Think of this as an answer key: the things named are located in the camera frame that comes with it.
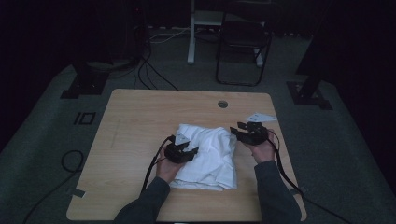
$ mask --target person's arm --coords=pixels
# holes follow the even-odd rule
[[[274,141],[274,134],[270,130],[269,141]],[[275,149],[265,141],[257,146],[245,144],[252,152],[258,163],[254,167],[257,178],[262,220],[265,223],[299,223],[301,211],[294,197],[289,192],[275,162]]]
[[[135,201],[125,205],[114,219],[114,224],[154,223],[169,192],[169,183],[175,179],[178,170],[184,165],[164,160],[163,149],[157,160],[157,174],[148,187]]]
[[[154,223],[169,192],[168,183],[156,176],[138,199],[119,211],[113,223]]]

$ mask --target table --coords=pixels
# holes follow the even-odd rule
[[[219,107],[219,101],[226,101],[228,106]],[[67,217],[71,220],[114,219],[125,204],[138,197],[152,157],[162,141],[176,133],[179,123],[228,129],[236,127],[237,121],[246,121],[255,112],[276,114],[268,94],[114,90],[78,181],[77,189],[85,191],[85,196],[73,196]],[[278,122],[264,125],[279,136],[284,169],[296,183]],[[158,221],[260,221],[253,170],[256,162],[250,154],[237,143],[234,153],[237,189],[171,189]],[[294,197],[304,220],[302,198]]]
[[[221,26],[222,21],[222,12],[219,11],[204,11],[204,10],[195,10],[195,0],[191,0],[191,17],[190,17],[190,44],[189,44],[189,53],[187,56],[187,63],[194,64],[195,62],[195,25],[212,25],[212,26]],[[254,49],[254,53],[257,54],[259,49]],[[259,55],[256,58],[256,64],[258,67],[262,67],[263,60],[262,56]]]

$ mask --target cable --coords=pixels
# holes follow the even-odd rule
[[[129,70],[128,72],[125,72],[124,74],[122,74],[122,75],[119,75],[119,76],[111,76],[111,77],[109,77],[108,79],[118,79],[118,78],[121,78],[121,77],[126,77],[126,76],[128,76],[129,74],[131,74],[132,72],[134,72],[134,70],[136,70],[136,67],[134,67],[134,68],[132,68],[131,70]]]
[[[109,67],[95,67],[92,64],[88,64],[88,66],[90,67],[90,69],[92,71],[112,73],[112,72],[117,72],[117,71],[128,70],[130,68],[135,68],[139,64],[139,61],[140,61],[140,59],[133,58],[133,59],[130,59],[128,63],[109,66]]]
[[[136,69],[134,70],[134,90],[136,90],[136,82],[137,82],[137,77],[136,77]]]
[[[276,147],[276,145],[274,144],[274,142],[271,141],[271,140],[269,140],[269,139],[268,139],[268,142],[269,142],[269,143],[272,145],[272,147],[274,148],[274,151],[275,151],[275,154],[276,154],[276,163],[277,163],[277,167],[278,167],[278,170],[279,170],[280,174],[283,176],[283,178],[285,178],[285,180],[286,180],[295,190],[297,190],[298,193],[301,195],[301,197],[302,197],[304,200],[306,200],[307,202],[312,203],[314,206],[316,206],[316,207],[322,209],[323,211],[325,211],[325,212],[327,212],[327,213],[329,213],[329,214],[331,214],[331,215],[333,215],[333,216],[335,216],[335,217],[338,217],[339,219],[343,220],[345,223],[352,223],[352,222],[346,220],[344,217],[341,217],[340,215],[335,214],[333,211],[329,210],[328,208],[325,208],[325,207],[323,207],[322,205],[320,205],[320,204],[318,204],[318,203],[315,203],[315,202],[313,202],[313,201],[311,201],[310,199],[308,199],[308,198],[305,197],[303,191],[302,191],[301,189],[299,189],[299,188],[289,179],[289,177],[288,177],[288,176],[286,175],[286,173],[285,173],[285,170],[283,169],[282,161],[281,161],[281,159],[280,159],[280,154],[279,154],[279,149],[280,149],[280,141],[279,141],[279,138],[277,137],[277,135],[276,135],[274,132],[269,131],[269,130],[268,130],[268,132],[272,133],[272,134],[276,137],[276,139],[277,139],[277,145],[278,145],[278,147]]]
[[[156,90],[158,90],[158,88],[154,85],[154,83],[151,81],[151,79],[150,79],[150,77],[149,77],[149,70],[147,69],[147,65],[148,65],[148,66],[157,74],[157,76],[159,76],[160,78],[162,78],[165,82],[167,82],[169,85],[171,85],[176,91],[178,91],[178,88],[177,88],[174,84],[172,84],[172,82],[170,82],[168,79],[166,79],[164,76],[162,76],[162,75],[154,68],[154,66],[152,66],[151,63],[149,63],[149,58],[150,58],[150,57],[151,57],[151,49],[148,48],[148,57],[145,58],[144,56],[141,56],[141,58],[142,58],[142,60],[143,60],[143,63],[140,65],[140,67],[139,67],[139,69],[138,69],[138,71],[137,71],[137,76],[138,76],[140,82],[141,82],[147,89],[151,90],[151,87],[143,81],[143,79],[142,79],[142,77],[141,77],[141,75],[140,75],[140,71],[142,70],[143,66],[145,65],[145,66],[146,66],[146,76],[148,77],[148,81],[151,83],[151,85],[152,85]]]
[[[67,155],[69,155],[70,153],[73,152],[77,152],[80,156],[80,160],[79,160],[79,164],[78,167],[75,170],[69,169],[64,165],[64,158],[66,158]],[[82,154],[81,151],[78,150],[70,150],[68,152],[66,152],[63,156],[62,156],[62,167],[69,173],[72,173],[69,177],[67,177],[64,181],[62,181],[59,185],[57,185],[55,188],[53,188],[52,190],[50,190],[46,195],[44,195],[44,197],[42,197],[36,204],[35,206],[33,206],[33,208],[29,211],[29,213],[26,215],[25,219],[23,220],[23,224],[25,224],[27,222],[27,220],[29,219],[29,217],[33,214],[33,212],[37,209],[37,207],[45,200],[47,199],[55,190],[57,190],[58,188],[60,188],[63,184],[65,184],[68,180],[70,180],[75,174],[80,173],[82,171],[82,163],[84,162],[84,155]]]
[[[122,4],[122,9],[123,9],[123,11],[122,11],[123,16],[125,19],[125,41],[124,41],[124,46],[122,48],[122,52],[121,52],[121,56],[120,56],[122,58],[125,53],[126,48],[128,47],[128,25],[129,24],[128,24],[128,17],[127,17],[128,12],[126,10],[126,6],[125,6],[125,3],[123,0],[121,0],[121,4]]]
[[[163,143],[161,144],[160,148],[158,148],[157,153],[156,153],[155,156],[152,158],[151,164],[149,165],[148,171],[146,172],[145,182],[143,183],[143,187],[142,187],[142,190],[140,191],[140,193],[143,193],[143,191],[145,191],[146,186],[148,185],[148,182],[149,182],[149,175],[151,174],[152,167],[154,167],[154,165],[157,164],[157,162],[159,162],[159,161],[156,162],[156,160],[157,160],[157,158],[158,158],[158,155],[160,154],[161,149],[163,149],[163,145],[165,145],[165,143],[166,143],[168,140],[170,140],[170,139],[171,139],[171,136],[169,136],[169,137],[167,137],[165,140],[163,140]]]
[[[187,31],[189,28],[190,28],[190,26],[187,27],[187,28],[184,28],[182,31],[180,31],[179,33],[176,33],[176,34],[158,34],[158,35],[154,35],[154,36],[152,36],[150,39],[153,39],[153,38],[155,38],[155,37],[157,37],[157,36],[160,36],[160,35],[171,35],[171,36],[168,37],[168,38],[166,38],[166,39],[163,40],[163,41],[160,41],[160,42],[151,42],[151,41],[150,41],[150,43],[151,43],[151,44],[161,44],[161,43],[165,43],[166,41],[168,41],[168,40],[170,40],[170,39],[172,39],[172,38],[174,38],[174,37],[176,37],[176,36],[178,36],[178,35],[182,35],[182,34],[183,34],[185,31]]]

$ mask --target tripod base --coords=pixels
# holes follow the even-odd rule
[[[98,73],[91,71],[92,80],[88,84],[81,84],[79,74],[75,77],[69,90],[64,91],[61,99],[77,99],[80,95],[100,95],[106,85],[109,73]]]
[[[291,98],[296,105],[318,105],[322,110],[332,110],[330,102],[323,98],[319,89],[316,89],[311,96],[305,96],[302,94],[304,83],[286,82],[286,84],[288,85]]]

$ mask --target black cable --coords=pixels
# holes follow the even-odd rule
[[[132,68],[131,70],[129,70],[128,72],[125,72],[124,74],[122,74],[122,75],[119,75],[119,76],[114,76],[114,77],[108,77],[108,79],[117,79],[117,78],[122,78],[122,77],[126,77],[126,76],[128,76],[129,74],[131,74],[132,72],[134,72],[134,70],[136,70],[136,67],[134,67],[134,68]]]
[[[129,13],[128,13],[127,9],[126,9],[126,6],[125,6],[125,3],[124,3],[123,0],[121,0],[121,4],[122,4],[122,9],[123,9],[122,13],[123,13],[123,16],[124,16],[124,19],[125,19],[125,41],[124,41],[124,46],[122,48],[122,52],[121,52],[120,58],[122,58],[124,56],[125,50],[128,47],[128,25],[129,25],[128,24],[128,16],[127,16]]]
[[[128,63],[123,63],[120,65],[114,65],[112,67],[95,67],[92,64],[88,64],[90,69],[94,72],[102,72],[102,73],[112,73],[112,72],[118,72],[118,71],[125,71],[129,70],[131,68],[136,68],[139,65],[139,58],[133,58],[130,59]]]
[[[146,61],[143,61],[142,64],[139,67],[139,70],[137,70],[137,77],[139,78],[140,82],[148,89],[151,90],[151,88],[143,81],[142,77],[140,76],[140,71],[142,70],[143,65],[146,64]]]
[[[149,70],[148,70],[148,64],[146,63],[146,77],[148,78],[149,83],[151,83],[151,86],[154,87],[155,90],[158,90],[158,88],[154,85],[152,82],[151,78],[149,77]]]
[[[158,162],[163,161],[163,160],[166,160],[166,159],[168,159],[168,158],[166,158],[166,157],[165,157],[165,158],[162,158],[162,159],[156,161],[156,162],[154,163],[154,165],[156,165]]]
[[[64,158],[69,155],[70,153],[73,152],[77,152],[80,156],[80,161],[78,164],[78,167],[75,170],[71,170],[69,168],[67,168],[64,165]],[[44,197],[42,197],[36,204],[35,206],[33,206],[33,208],[29,211],[29,213],[26,215],[25,219],[23,220],[23,224],[25,224],[27,222],[27,220],[29,219],[29,217],[33,214],[33,212],[37,209],[37,207],[45,200],[47,199],[55,190],[57,190],[58,188],[60,188],[63,184],[65,184],[68,180],[70,180],[75,174],[80,173],[82,171],[82,163],[84,162],[84,155],[82,154],[81,151],[78,150],[70,150],[68,152],[66,152],[63,156],[62,156],[62,167],[69,173],[72,173],[69,177],[67,177],[64,181],[62,181],[59,185],[57,185],[55,188],[53,188],[52,190],[50,190],[46,195],[44,195]]]
[[[165,145],[165,143],[171,139],[171,136],[167,137],[165,140],[163,140],[163,143],[161,144],[160,148],[158,148],[157,153],[155,154],[155,156],[152,158],[151,164],[148,167],[148,171],[146,172],[146,177],[145,177],[145,182],[143,183],[143,187],[142,190],[140,191],[140,193],[143,193],[143,191],[145,191],[146,186],[148,185],[149,182],[149,175],[151,174],[151,170],[152,167],[154,167],[155,164],[157,164],[156,160],[158,158],[158,155],[161,152],[161,149],[163,149],[163,145]]]
[[[178,88],[172,84],[168,79],[166,79],[165,77],[163,77],[159,72],[157,72],[157,70],[155,70],[155,68],[151,65],[151,63],[147,62],[148,66],[151,67],[151,69],[159,76],[161,77],[165,82],[167,82],[169,85],[171,85],[176,91],[178,91]]]
[[[338,217],[339,219],[343,220],[345,223],[352,223],[352,222],[346,220],[344,217],[341,217],[340,215],[335,214],[333,211],[329,210],[328,208],[325,208],[325,207],[323,207],[322,205],[320,205],[320,204],[318,204],[318,203],[315,203],[315,202],[313,202],[313,201],[311,201],[310,199],[308,199],[308,198],[305,197],[303,191],[302,191],[301,189],[299,189],[299,188],[289,179],[289,177],[288,177],[288,176],[286,175],[286,173],[285,173],[285,170],[283,169],[282,161],[281,161],[281,159],[280,159],[280,154],[279,154],[279,149],[280,149],[280,141],[279,141],[279,138],[277,137],[277,135],[276,135],[274,132],[269,131],[269,130],[268,130],[268,132],[273,133],[274,136],[275,136],[276,139],[277,139],[277,145],[278,145],[278,147],[276,147],[276,145],[274,144],[274,142],[272,142],[271,140],[268,139],[267,141],[268,141],[268,142],[272,145],[272,147],[274,148],[274,151],[275,151],[275,154],[276,154],[277,168],[278,168],[280,174],[283,176],[283,178],[285,178],[285,180],[286,180],[295,190],[298,191],[298,193],[301,195],[301,197],[302,197],[305,201],[307,201],[307,202],[309,202],[309,203],[312,203],[314,206],[316,206],[316,207],[322,209],[323,211],[325,211],[325,212],[327,212],[327,213],[329,213],[329,214],[331,214],[331,215],[333,215],[333,216],[335,216],[335,217]]]
[[[136,77],[136,69],[134,70],[134,90],[136,90],[136,82],[137,82],[137,77]]]

